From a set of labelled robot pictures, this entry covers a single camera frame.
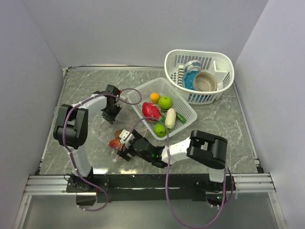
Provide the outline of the clear zip top bag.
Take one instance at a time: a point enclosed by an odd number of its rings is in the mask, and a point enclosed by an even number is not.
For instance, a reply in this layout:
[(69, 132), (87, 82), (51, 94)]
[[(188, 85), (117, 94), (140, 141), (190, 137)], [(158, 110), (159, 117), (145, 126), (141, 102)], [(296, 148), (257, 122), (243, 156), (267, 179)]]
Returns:
[(117, 150), (117, 155), (126, 161), (130, 161), (131, 157), (137, 156), (134, 144), (137, 140), (144, 138), (135, 129), (131, 132), (125, 129), (117, 130), (114, 139), (108, 143), (108, 146)]

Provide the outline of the brown fake mushroom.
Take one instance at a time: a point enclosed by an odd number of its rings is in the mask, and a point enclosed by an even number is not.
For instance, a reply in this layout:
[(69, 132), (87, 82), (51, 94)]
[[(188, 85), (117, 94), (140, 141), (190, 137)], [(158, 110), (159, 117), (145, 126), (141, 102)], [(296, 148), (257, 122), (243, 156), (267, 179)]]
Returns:
[(122, 133), (122, 129), (117, 130), (117, 131), (114, 133), (115, 138), (118, 138), (118, 137), (120, 136), (121, 133)]

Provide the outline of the red fake mango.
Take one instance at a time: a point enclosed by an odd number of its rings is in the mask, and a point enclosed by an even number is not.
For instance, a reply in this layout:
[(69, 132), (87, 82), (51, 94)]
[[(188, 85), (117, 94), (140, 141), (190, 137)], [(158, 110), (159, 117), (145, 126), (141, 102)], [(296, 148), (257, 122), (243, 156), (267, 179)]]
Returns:
[(113, 149), (121, 150), (123, 147), (123, 144), (120, 142), (119, 138), (115, 138), (109, 142), (108, 146)]

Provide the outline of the green fake apple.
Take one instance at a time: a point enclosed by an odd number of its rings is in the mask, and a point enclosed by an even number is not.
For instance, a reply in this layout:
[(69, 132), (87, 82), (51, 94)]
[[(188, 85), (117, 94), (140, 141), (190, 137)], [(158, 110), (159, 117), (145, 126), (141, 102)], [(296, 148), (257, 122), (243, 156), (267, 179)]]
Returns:
[(161, 96), (158, 105), (161, 109), (170, 109), (172, 107), (172, 99), (169, 96)]
[(160, 123), (157, 123), (154, 126), (154, 133), (156, 134), (157, 137), (160, 138), (167, 135), (165, 127)]

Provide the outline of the red fake dragon fruit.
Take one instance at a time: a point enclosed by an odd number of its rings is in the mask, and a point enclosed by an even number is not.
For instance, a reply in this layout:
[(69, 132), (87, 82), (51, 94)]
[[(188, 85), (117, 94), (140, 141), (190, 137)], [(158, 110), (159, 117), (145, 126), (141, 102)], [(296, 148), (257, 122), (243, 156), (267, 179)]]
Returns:
[(164, 122), (164, 114), (154, 103), (144, 102), (142, 104), (142, 114), (144, 117), (154, 117)]

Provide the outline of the orange fake fruit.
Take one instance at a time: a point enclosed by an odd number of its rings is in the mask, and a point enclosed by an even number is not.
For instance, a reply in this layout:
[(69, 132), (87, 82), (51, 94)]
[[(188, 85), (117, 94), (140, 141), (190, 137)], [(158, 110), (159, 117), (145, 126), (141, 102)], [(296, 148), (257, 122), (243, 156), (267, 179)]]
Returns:
[(152, 103), (158, 103), (159, 99), (160, 99), (160, 95), (158, 93), (151, 93), (150, 94), (150, 100)]

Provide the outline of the green fake leafy vegetable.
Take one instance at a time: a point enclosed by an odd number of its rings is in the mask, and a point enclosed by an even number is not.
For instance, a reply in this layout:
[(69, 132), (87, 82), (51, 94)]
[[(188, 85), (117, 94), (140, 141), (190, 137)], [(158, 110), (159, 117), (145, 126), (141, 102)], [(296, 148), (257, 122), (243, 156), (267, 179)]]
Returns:
[(178, 119), (181, 123), (185, 123), (186, 122), (186, 118), (179, 114), (178, 112), (176, 112), (176, 119)]

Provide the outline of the white rectangular perforated basket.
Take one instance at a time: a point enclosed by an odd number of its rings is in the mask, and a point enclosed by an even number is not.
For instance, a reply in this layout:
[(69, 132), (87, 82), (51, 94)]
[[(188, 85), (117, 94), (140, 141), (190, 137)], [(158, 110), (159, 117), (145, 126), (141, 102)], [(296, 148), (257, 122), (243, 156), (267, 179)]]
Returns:
[(157, 140), (165, 140), (165, 128), (169, 136), (182, 131), (197, 119), (197, 113), (164, 78), (148, 81), (127, 93), (132, 107)]

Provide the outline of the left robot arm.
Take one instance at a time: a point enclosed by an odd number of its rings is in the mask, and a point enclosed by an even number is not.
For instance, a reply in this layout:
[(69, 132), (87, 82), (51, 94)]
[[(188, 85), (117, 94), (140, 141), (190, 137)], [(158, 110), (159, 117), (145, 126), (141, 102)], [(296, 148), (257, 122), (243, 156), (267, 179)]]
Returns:
[(93, 168), (84, 148), (88, 136), (88, 119), (102, 111), (104, 120), (113, 124), (122, 109), (117, 105), (120, 93), (117, 87), (107, 85), (105, 91), (96, 91), (86, 100), (73, 105), (63, 104), (59, 108), (53, 137), (64, 147), (70, 158), (74, 169), (70, 183), (82, 191), (91, 191), (95, 184)]

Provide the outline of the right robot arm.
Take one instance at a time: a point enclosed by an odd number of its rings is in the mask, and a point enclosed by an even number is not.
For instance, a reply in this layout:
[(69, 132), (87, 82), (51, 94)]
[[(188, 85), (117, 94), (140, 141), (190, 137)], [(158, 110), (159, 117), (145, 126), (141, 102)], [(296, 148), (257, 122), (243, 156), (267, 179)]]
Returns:
[(219, 190), (225, 185), (227, 143), (223, 137), (193, 130), (190, 137), (179, 143), (154, 146), (137, 131), (122, 130), (115, 139), (114, 148), (118, 150), (117, 155), (126, 161), (137, 156), (158, 168), (190, 158), (208, 167), (209, 186)]

